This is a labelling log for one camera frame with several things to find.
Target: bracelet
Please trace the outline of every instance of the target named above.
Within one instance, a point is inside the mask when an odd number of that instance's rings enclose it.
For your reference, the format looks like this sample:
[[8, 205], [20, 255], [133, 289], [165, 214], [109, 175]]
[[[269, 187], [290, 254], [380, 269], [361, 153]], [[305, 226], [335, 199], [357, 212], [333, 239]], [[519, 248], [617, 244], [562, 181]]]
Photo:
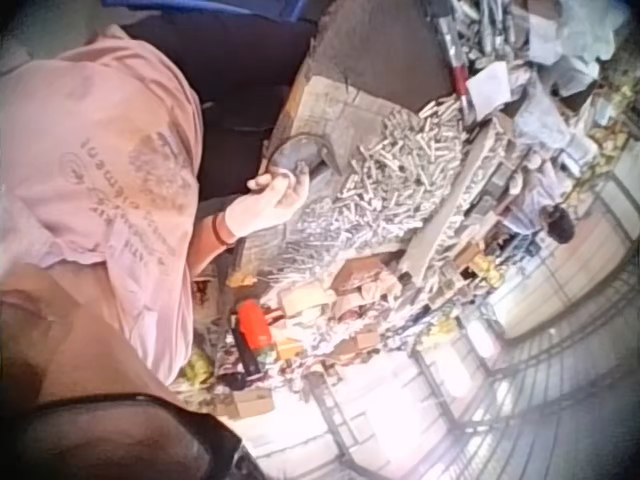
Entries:
[[222, 238], [222, 235], [220, 235], [220, 231], [218, 230], [218, 218], [220, 217], [220, 215], [221, 214], [216, 215], [211, 221], [211, 230], [213, 231], [213, 236], [221, 245], [224, 245], [227, 248], [233, 247], [235, 245], [235, 242], [229, 243]]

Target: dark hair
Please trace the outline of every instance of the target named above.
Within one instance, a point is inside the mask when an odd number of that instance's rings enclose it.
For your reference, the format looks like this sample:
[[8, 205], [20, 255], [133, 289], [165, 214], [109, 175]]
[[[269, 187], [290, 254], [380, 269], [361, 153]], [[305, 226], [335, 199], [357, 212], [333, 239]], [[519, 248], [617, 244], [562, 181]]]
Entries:
[[569, 243], [576, 234], [576, 227], [569, 212], [560, 205], [553, 207], [549, 214], [547, 234], [560, 245]]

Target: worker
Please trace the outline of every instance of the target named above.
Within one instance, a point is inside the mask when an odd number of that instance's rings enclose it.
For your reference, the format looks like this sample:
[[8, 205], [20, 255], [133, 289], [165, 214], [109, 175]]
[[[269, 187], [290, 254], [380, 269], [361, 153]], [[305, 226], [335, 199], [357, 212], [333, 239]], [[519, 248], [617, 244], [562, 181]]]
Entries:
[[154, 16], [2, 78], [0, 430], [16, 478], [262, 478], [166, 385], [191, 351], [191, 278], [306, 200], [304, 165], [257, 173], [314, 31]]
[[575, 225], [569, 212], [560, 205], [562, 184], [551, 162], [532, 154], [523, 169], [511, 178], [509, 194], [512, 199], [502, 215], [509, 229], [520, 234], [544, 230], [559, 244], [573, 239]]

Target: blue object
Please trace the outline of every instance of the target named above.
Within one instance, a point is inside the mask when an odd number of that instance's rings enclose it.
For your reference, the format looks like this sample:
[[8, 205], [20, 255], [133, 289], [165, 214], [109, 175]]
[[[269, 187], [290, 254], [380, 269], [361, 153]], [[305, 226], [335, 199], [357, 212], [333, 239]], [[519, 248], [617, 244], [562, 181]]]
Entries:
[[197, 11], [208, 10], [235, 14], [263, 15], [296, 22], [309, 0], [102, 0], [105, 7], [128, 7], [137, 10]]

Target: pink t-shirt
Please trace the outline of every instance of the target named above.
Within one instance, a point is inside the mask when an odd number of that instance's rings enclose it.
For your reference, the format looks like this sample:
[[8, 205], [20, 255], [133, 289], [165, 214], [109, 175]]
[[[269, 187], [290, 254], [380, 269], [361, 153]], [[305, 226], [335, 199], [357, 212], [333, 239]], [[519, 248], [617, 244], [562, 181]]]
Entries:
[[0, 108], [0, 271], [27, 261], [59, 273], [170, 382], [193, 336], [196, 95], [159, 51], [111, 27], [2, 79]]

